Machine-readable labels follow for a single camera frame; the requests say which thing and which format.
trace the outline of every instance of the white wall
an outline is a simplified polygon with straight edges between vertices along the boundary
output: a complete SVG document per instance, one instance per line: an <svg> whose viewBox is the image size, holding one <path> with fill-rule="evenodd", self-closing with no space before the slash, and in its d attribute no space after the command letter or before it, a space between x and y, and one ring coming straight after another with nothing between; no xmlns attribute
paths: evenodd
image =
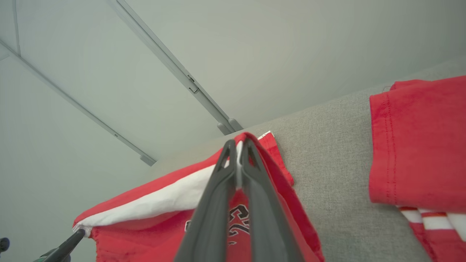
<svg viewBox="0 0 466 262"><path fill-rule="evenodd" d="M466 54L464 0L127 0L243 127Z"/></svg>
<svg viewBox="0 0 466 262"><path fill-rule="evenodd" d="M149 166L12 58L0 62L2 262L33 261L72 234L84 210L142 184ZM73 261L94 261L83 240Z"/></svg>
<svg viewBox="0 0 466 262"><path fill-rule="evenodd" d="M16 49L13 2L13 0L0 0L0 40L18 52ZM3 57L2 52L3 50L0 48L0 58Z"/></svg>
<svg viewBox="0 0 466 262"><path fill-rule="evenodd" d="M18 0L21 54L154 159L222 136L105 0Z"/></svg>

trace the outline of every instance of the white stripe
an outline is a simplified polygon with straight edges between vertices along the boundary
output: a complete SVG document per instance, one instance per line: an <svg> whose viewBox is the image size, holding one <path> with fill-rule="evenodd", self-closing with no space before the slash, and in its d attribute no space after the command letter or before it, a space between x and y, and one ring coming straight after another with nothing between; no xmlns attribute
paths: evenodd
<svg viewBox="0 0 466 262"><path fill-rule="evenodd" d="M459 237L466 241L466 214L446 213L448 220L458 232Z"/></svg>
<svg viewBox="0 0 466 262"><path fill-rule="evenodd" d="M89 216L79 221L73 231L83 228L86 230L86 236L89 237L93 227L194 209L199 203L214 167L215 165L208 166L127 204Z"/></svg>
<svg viewBox="0 0 466 262"><path fill-rule="evenodd" d="M428 216L422 218L426 230L453 229L446 216Z"/></svg>
<svg viewBox="0 0 466 262"><path fill-rule="evenodd" d="M274 136L274 134L272 133L272 131L267 131L267 132L265 132L263 135L261 135L260 137L258 137L257 140L260 140L260 139L264 138L264 136L266 136L268 133L271 133L272 136Z"/></svg>
<svg viewBox="0 0 466 262"><path fill-rule="evenodd" d="M418 210L404 210L404 211L401 211L401 213L411 223L422 223L422 216Z"/></svg>
<svg viewBox="0 0 466 262"><path fill-rule="evenodd" d="M430 209L423 209L423 208L418 208L418 210L419 210L419 212L421 212L421 214L436 212L436 211L433 211L433 210L430 210Z"/></svg>

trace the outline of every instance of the black knob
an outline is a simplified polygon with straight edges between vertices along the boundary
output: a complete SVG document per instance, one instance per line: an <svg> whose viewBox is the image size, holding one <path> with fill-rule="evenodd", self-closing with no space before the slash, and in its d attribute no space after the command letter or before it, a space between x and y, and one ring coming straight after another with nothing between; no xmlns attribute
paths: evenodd
<svg viewBox="0 0 466 262"><path fill-rule="evenodd" d="M5 252L10 247L10 240L6 237L0 238L0 253Z"/></svg>

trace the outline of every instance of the ceiling track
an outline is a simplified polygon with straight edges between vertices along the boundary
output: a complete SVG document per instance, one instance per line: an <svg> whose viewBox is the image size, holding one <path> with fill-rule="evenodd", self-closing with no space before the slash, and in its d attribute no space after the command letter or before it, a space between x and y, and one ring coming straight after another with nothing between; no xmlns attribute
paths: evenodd
<svg viewBox="0 0 466 262"><path fill-rule="evenodd" d="M104 122L102 122L100 119L98 119L96 116L94 116L91 112L89 112L87 109L85 109L83 106L81 106L76 100L74 100L72 97L70 97L67 93L65 93L61 88L59 88L56 84L54 84L50 79L48 79L45 75L43 75L39 70L34 68L30 63L28 63L26 60L24 60L22 57L17 55L13 50L11 50L4 42L0 40L0 47L3 46L5 50L8 52L9 57L13 58L16 60L19 64L21 64L24 68L26 68L29 72L31 72L34 76L36 76L39 80L41 80L44 84L46 84L48 87L50 87L55 93L63 97L68 103L72 104L74 107L76 107L79 111L81 111L84 115L92 119L95 123L97 123L99 126L104 128L106 131L111 133L114 137L116 137L118 140L123 142L125 145L127 145L129 148L134 150L136 153L138 153L141 157L140 159L145 162L146 164L152 166L156 161L151 158L149 155L144 153L142 150L140 150L138 147L133 145L130 141L126 140L124 137L122 137L120 134L115 132L115 130L111 129L108 125L106 125Z"/></svg>
<svg viewBox="0 0 466 262"><path fill-rule="evenodd" d="M14 20L14 31L16 33L16 53L21 56L20 48L20 31L18 29L18 13L16 12L16 0L13 0L13 20Z"/></svg>
<svg viewBox="0 0 466 262"><path fill-rule="evenodd" d="M107 2L149 50L217 120L217 127L224 135L243 129L234 118L228 117L125 0L107 0Z"/></svg>

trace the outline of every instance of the gray upholstered surface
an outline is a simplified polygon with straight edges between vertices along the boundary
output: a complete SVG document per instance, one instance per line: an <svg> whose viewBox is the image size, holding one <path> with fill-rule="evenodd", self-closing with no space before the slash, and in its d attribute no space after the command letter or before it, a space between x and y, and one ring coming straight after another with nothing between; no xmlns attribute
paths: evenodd
<svg viewBox="0 0 466 262"><path fill-rule="evenodd" d="M463 75L465 61L461 58L404 79ZM369 200L369 96L382 92L384 87L363 90L245 130L256 136L268 130L274 133L329 262L430 260L395 207ZM157 162L147 180L204 160L235 135Z"/></svg>

